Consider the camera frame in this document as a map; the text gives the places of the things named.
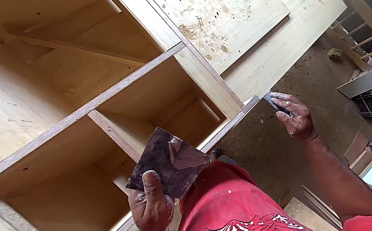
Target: man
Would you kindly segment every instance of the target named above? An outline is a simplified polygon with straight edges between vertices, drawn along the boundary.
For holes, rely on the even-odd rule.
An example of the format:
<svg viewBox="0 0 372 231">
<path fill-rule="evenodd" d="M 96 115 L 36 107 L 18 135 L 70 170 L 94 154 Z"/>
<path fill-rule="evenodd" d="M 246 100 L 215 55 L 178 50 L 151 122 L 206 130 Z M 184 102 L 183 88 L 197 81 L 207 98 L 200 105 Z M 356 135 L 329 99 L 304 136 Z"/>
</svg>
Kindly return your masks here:
<svg viewBox="0 0 372 231">
<path fill-rule="evenodd" d="M 336 211 L 343 230 L 372 230 L 372 191 L 333 151 L 315 130 L 309 109 L 295 97 L 271 93 L 272 101 L 291 112 L 276 116 L 287 132 L 302 140 L 313 175 Z M 173 217 L 173 201 L 163 194 L 154 171 L 143 175 L 145 192 L 129 197 L 133 220 L 141 231 L 164 231 Z M 309 230 L 290 219 L 262 192 L 247 171 L 217 161 L 200 174 L 180 200 L 180 231 L 286 231 Z"/>
</svg>

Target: sawdust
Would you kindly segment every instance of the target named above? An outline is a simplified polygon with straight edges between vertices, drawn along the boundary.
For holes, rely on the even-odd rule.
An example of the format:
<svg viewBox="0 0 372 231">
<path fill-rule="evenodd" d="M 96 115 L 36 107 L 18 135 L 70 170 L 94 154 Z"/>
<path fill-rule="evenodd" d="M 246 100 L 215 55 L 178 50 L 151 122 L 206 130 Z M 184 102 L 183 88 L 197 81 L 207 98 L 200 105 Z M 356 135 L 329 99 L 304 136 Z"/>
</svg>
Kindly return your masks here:
<svg viewBox="0 0 372 231">
<path fill-rule="evenodd" d="M 220 48 L 223 50 L 223 52 L 230 54 L 229 49 L 225 45 L 222 45 Z"/>
<path fill-rule="evenodd" d="M 205 57 L 207 60 L 213 60 L 213 56 L 211 56 L 211 55 L 209 55 L 209 54 L 205 55 L 204 57 Z"/>
</svg>

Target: finger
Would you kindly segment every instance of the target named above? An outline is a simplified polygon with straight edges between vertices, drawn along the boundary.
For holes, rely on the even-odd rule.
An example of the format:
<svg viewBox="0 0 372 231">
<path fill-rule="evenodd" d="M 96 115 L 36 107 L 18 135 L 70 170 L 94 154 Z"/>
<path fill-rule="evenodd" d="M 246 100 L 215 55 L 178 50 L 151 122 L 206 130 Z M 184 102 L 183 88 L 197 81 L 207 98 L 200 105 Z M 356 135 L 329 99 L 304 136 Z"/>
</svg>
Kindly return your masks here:
<svg viewBox="0 0 372 231">
<path fill-rule="evenodd" d="M 156 203 L 165 198 L 160 177 L 157 172 L 153 170 L 146 171 L 142 176 L 142 180 L 147 202 Z"/>
<path fill-rule="evenodd" d="M 301 104 L 301 102 L 294 96 L 280 93 L 280 92 L 271 92 L 270 96 L 273 98 L 281 99 L 281 100 L 289 100 L 295 104 Z"/>
<path fill-rule="evenodd" d="M 294 116 L 298 116 L 303 112 L 303 106 L 297 105 L 295 103 L 292 103 L 290 101 L 283 101 L 280 99 L 272 98 L 271 101 L 275 103 L 277 106 L 280 106 L 282 108 L 285 108 L 289 112 L 291 112 Z"/>
<path fill-rule="evenodd" d="M 280 122 L 285 125 L 287 132 L 292 136 L 297 126 L 293 118 L 281 111 L 276 112 L 276 116 Z"/>
</svg>

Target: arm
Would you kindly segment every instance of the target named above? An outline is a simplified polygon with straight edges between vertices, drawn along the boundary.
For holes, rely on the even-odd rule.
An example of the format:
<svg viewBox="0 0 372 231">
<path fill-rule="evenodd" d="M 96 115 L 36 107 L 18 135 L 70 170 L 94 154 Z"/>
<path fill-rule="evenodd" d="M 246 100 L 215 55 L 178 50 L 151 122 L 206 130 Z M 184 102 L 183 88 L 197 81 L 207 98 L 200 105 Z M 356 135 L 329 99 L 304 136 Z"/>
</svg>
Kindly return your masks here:
<svg viewBox="0 0 372 231">
<path fill-rule="evenodd" d="M 310 111 L 292 95 L 273 92 L 272 101 L 291 112 L 278 111 L 276 116 L 287 132 L 302 140 L 314 177 L 344 222 L 357 215 L 372 216 L 372 190 L 327 146 L 314 129 Z"/>
</svg>

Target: stain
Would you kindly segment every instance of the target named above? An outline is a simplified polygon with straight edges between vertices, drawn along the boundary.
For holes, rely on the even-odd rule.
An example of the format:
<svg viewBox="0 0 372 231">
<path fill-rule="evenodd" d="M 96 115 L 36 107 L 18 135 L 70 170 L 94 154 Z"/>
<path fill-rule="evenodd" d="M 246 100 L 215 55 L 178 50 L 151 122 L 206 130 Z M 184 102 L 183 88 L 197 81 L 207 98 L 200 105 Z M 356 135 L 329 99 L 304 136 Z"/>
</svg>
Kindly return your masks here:
<svg viewBox="0 0 372 231">
<path fill-rule="evenodd" d="M 185 13 L 186 11 L 192 11 L 192 10 L 193 10 L 192 6 L 188 6 L 188 7 L 186 7 L 186 9 L 181 10 L 181 11 L 180 11 L 180 14 L 183 14 L 183 13 Z"/>
<path fill-rule="evenodd" d="M 223 52 L 230 54 L 230 51 L 229 51 L 229 49 L 227 48 L 227 46 L 222 45 L 222 46 L 220 47 L 220 49 L 222 49 Z"/>
<path fill-rule="evenodd" d="M 211 55 L 209 55 L 209 54 L 205 55 L 204 57 L 205 57 L 207 60 L 213 60 L 213 56 L 211 56 Z"/>
<path fill-rule="evenodd" d="M 199 26 L 199 24 L 191 24 L 191 25 L 181 24 L 178 28 L 182 32 L 182 34 L 186 36 L 186 38 L 188 38 L 189 40 L 195 40 L 198 37 L 196 34 L 196 30 L 197 29 L 202 30 L 200 28 L 201 26 Z"/>
<path fill-rule="evenodd" d="M 223 10 L 225 13 L 230 13 L 229 8 L 227 8 L 224 4 L 222 4 L 222 10 Z"/>
</svg>

